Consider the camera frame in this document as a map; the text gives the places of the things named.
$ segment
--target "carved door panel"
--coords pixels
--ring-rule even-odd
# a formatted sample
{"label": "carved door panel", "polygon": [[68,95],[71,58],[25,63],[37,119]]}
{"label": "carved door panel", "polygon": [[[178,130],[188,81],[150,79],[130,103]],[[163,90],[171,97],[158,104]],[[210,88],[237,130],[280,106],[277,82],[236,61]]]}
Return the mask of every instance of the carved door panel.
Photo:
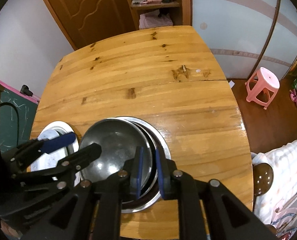
{"label": "carved door panel", "polygon": [[77,48],[135,30],[127,0],[47,2]]}

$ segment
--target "table top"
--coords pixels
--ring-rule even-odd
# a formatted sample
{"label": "table top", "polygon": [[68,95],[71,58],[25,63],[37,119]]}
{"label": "table top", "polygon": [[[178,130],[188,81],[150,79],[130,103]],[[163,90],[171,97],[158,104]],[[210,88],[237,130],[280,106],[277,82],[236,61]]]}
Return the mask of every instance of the table top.
{"label": "table top", "polygon": [[[66,55],[44,90],[31,137],[60,120],[81,138],[95,122],[115,116],[153,125],[178,169],[203,181],[219,179],[252,210],[242,117],[219,64],[191,26],[126,33]],[[121,221],[121,236],[178,238],[176,201],[160,200]]]}

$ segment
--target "stool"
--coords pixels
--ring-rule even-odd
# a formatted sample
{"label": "stool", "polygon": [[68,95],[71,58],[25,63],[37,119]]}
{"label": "stool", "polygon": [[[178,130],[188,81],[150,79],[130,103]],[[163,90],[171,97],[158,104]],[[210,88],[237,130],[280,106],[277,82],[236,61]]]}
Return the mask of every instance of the stool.
{"label": "stool", "polygon": [[[250,90],[250,82],[256,83],[252,90]],[[276,75],[274,75],[270,70],[264,67],[260,67],[258,71],[256,71],[250,77],[245,85],[247,87],[247,102],[254,101],[257,104],[264,106],[264,109],[266,109],[272,102],[280,88],[280,82]],[[263,91],[268,97],[268,101],[266,103],[256,98],[261,91]]]}

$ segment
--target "shelf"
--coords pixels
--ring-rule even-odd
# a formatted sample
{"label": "shelf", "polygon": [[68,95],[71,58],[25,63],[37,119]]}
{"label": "shelf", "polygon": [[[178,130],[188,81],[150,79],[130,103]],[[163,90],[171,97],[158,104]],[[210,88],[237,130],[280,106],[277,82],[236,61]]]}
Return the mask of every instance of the shelf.
{"label": "shelf", "polygon": [[144,3],[144,4],[131,4],[130,7],[134,10],[150,10],[158,8],[180,7],[181,4],[177,1],[169,3]]}

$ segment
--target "green chalkboard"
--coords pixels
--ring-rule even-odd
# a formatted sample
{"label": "green chalkboard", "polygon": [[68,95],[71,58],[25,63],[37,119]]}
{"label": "green chalkboard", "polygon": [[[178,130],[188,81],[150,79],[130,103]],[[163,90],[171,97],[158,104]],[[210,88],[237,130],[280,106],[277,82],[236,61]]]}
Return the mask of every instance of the green chalkboard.
{"label": "green chalkboard", "polygon": [[20,95],[4,89],[1,93],[0,103],[8,102],[18,111],[19,120],[17,120],[16,111],[12,106],[4,105],[0,108],[0,149],[5,152],[17,144],[29,140],[33,121],[35,118],[37,104],[21,97]]}

